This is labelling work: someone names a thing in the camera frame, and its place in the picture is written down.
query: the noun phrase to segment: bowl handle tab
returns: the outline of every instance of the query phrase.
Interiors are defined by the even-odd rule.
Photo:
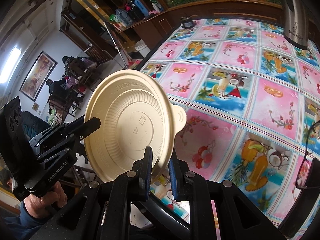
[[[186,111],[181,106],[172,105],[172,112],[174,117],[174,130],[177,134],[180,132],[187,123]]]

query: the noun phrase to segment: beige bowl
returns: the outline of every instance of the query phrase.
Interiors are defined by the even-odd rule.
[[[131,170],[153,149],[152,181],[167,167],[175,135],[187,121],[185,111],[172,105],[155,79],[121,70],[108,76],[90,98],[84,121],[98,117],[100,128],[84,139],[90,164],[103,182]]]

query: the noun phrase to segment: black glasses frame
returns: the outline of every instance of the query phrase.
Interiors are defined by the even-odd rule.
[[[315,128],[317,128],[319,125],[320,125],[320,121],[314,123],[313,125],[311,125],[311,127],[310,127],[310,129],[308,130],[308,133],[307,133],[306,150],[305,150],[304,158],[303,158],[303,161],[302,161],[301,166],[299,168],[299,171],[298,171],[298,174],[297,174],[297,178],[296,178],[296,183],[295,183],[295,186],[298,189],[320,188],[320,185],[319,186],[315,186],[315,187],[308,187],[308,186],[300,186],[300,185],[298,185],[299,175],[300,175],[301,169],[303,167],[303,164],[305,163],[305,161],[308,161],[307,160],[307,156],[311,155],[311,153],[308,152],[308,142],[309,142],[310,133],[312,131],[314,133],[316,133]],[[312,168],[312,163],[313,163],[313,161],[315,159],[313,156],[312,156],[312,158],[313,158],[313,160],[312,160],[311,165],[309,166],[309,169],[308,169],[308,176],[309,176],[310,170]]]

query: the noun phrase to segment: table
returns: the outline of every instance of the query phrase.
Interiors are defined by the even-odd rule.
[[[309,41],[302,51],[282,33],[247,19],[197,20],[191,30],[173,30],[140,65],[187,112],[175,138],[178,158],[206,179],[231,180],[275,226],[299,196],[305,133],[320,109],[319,50]],[[320,140],[314,145],[319,158]],[[166,174],[152,191],[188,220],[188,203],[173,200]]]

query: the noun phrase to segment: bottle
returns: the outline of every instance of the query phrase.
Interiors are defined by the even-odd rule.
[[[152,3],[152,7],[155,9],[155,11],[160,12],[159,7],[156,6],[155,3]]]
[[[161,4],[158,2],[158,0],[150,0],[150,2],[154,3],[154,4],[159,8],[159,12],[164,11],[163,7],[162,7]]]
[[[146,9],[146,7],[143,5],[143,3],[140,0],[134,0],[134,3],[142,11],[142,13],[145,15],[145,17],[147,17],[149,15],[148,10]]]

